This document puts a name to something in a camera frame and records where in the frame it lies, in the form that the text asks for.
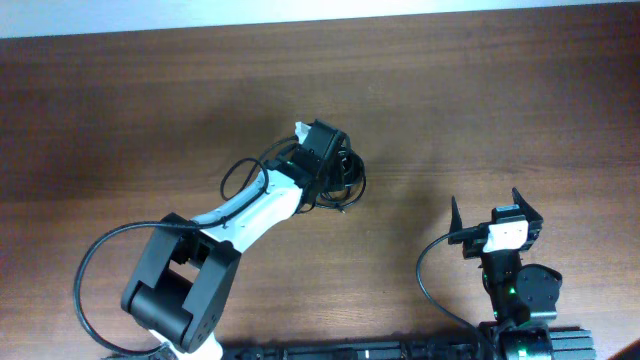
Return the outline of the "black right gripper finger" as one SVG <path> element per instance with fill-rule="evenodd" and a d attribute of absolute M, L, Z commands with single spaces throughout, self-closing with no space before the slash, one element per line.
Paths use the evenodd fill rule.
<path fill-rule="evenodd" d="M 525 215 L 526 220 L 530 223 L 543 223 L 543 217 L 523 198 L 521 193 L 516 187 L 511 190 L 513 201 L 519 206 L 522 213 Z"/>
<path fill-rule="evenodd" d="M 455 233 L 461 231 L 463 229 L 462 219 L 459 212 L 459 207 L 454 196 L 451 197 L 451 222 L 450 222 L 450 233 Z"/>

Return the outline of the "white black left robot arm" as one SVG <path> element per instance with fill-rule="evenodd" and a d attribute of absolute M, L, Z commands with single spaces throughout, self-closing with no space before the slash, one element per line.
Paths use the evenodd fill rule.
<path fill-rule="evenodd" d="M 214 336 L 242 254 L 276 224 L 341 190 L 349 136 L 319 120 L 297 123 L 292 152 L 259 161 L 260 175 L 223 205 L 190 220 L 174 213 L 153 231 L 121 297 L 122 309 L 161 343 L 153 359 L 219 359 Z"/>

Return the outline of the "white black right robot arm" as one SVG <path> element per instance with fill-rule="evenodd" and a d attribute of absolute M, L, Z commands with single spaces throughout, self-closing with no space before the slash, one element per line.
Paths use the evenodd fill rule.
<path fill-rule="evenodd" d="M 504 359 L 551 359 L 549 324 L 557 318 L 562 275 L 540 264 L 522 263 L 521 254 L 540 236 L 544 219 L 517 189 L 513 203 L 496 207 L 491 220 L 464 227 L 451 200 L 450 245 L 462 246 L 463 258 L 480 260 L 482 284 L 490 297 L 493 322 L 479 331 Z"/>

